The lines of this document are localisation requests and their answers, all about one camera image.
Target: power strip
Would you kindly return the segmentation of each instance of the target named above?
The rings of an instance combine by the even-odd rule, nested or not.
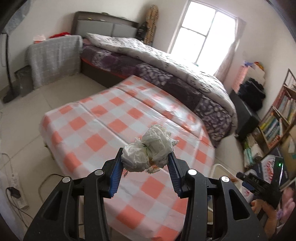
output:
[[[21,197],[20,198],[14,198],[14,200],[16,201],[18,207],[22,210],[27,210],[29,208],[29,205],[27,203],[27,200],[25,198],[24,195],[24,191],[22,190],[22,187],[20,185],[20,181],[18,178],[18,174],[17,173],[13,173],[11,176],[11,185],[19,190]]]

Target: headboard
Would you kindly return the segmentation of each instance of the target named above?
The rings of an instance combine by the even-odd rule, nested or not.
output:
[[[135,37],[138,23],[128,19],[96,12],[76,12],[71,34],[86,36],[86,33],[111,37]]]

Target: stand base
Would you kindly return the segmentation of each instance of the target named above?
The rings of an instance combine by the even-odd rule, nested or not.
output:
[[[16,89],[13,90],[13,93],[11,92],[11,90],[9,90],[7,91],[6,95],[3,98],[3,103],[11,102],[18,96],[19,96],[19,92]]]

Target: used tissue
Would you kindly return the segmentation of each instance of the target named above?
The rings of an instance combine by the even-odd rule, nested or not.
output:
[[[143,135],[123,148],[121,161],[129,172],[148,170],[154,173],[168,164],[168,154],[178,141],[170,138],[171,133],[163,126],[152,125]]]

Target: window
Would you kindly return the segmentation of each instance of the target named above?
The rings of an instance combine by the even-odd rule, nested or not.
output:
[[[234,42],[233,17],[191,1],[171,53],[214,74]]]

